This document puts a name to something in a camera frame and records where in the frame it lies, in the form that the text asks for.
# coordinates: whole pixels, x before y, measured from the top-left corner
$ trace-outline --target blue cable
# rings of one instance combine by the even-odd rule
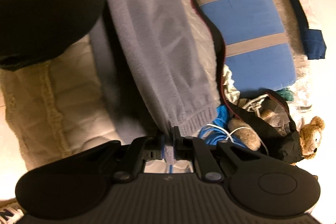
[[[227,130],[227,123],[229,118],[227,107],[225,105],[220,105],[219,107],[217,107],[217,113],[218,116],[216,119],[213,120],[212,124]],[[202,139],[207,133],[209,134],[205,137],[204,141],[206,144],[210,145],[216,145],[217,142],[224,141],[228,137],[224,131],[220,130],[219,128],[210,126],[205,126],[204,128],[202,128],[198,134],[198,137]],[[231,135],[231,138],[233,139],[235,144],[246,148],[246,145],[244,145],[244,143],[239,138],[233,135]]]

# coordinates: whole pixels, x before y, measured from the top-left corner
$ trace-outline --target dark blue cloth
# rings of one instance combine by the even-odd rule
[[[309,60],[324,59],[327,46],[324,42],[321,30],[309,28],[308,20],[299,0],[290,0],[296,15],[303,49]]]

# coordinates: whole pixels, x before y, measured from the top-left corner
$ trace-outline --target black bag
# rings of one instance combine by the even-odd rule
[[[220,94],[221,103],[225,104],[229,110],[239,119],[249,124],[251,128],[259,135],[260,139],[264,142],[268,149],[269,156],[276,159],[285,161],[287,163],[298,162],[303,159],[300,146],[300,134],[296,130],[295,122],[289,114],[288,104],[280,95],[272,90],[264,90],[264,93],[268,94],[271,99],[276,100],[283,106],[289,118],[290,133],[286,136],[281,136],[278,131],[265,122],[263,119],[254,115],[254,113],[246,111],[241,107],[238,107],[229,102],[223,92],[223,68],[225,63],[225,42],[215,24],[204,14],[196,0],[191,0],[192,5],[199,16],[203,19],[208,26],[212,39],[214,41],[214,47],[217,59],[217,89]],[[261,147],[261,153],[266,153],[266,150]]]

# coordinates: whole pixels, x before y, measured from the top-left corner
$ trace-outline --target sneaker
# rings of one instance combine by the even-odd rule
[[[23,217],[23,212],[19,209],[18,203],[9,204],[0,208],[0,224],[15,224]]]

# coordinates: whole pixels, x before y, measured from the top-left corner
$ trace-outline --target screw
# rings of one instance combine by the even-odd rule
[[[222,178],[222,175],[217,172],[209,172],[205,175],[205,178],[210,181],[217,181]]]
[[[125,171],[118,171],[114,173],[113,177],[118,180],[127,180],[131,177],[131,175]]]

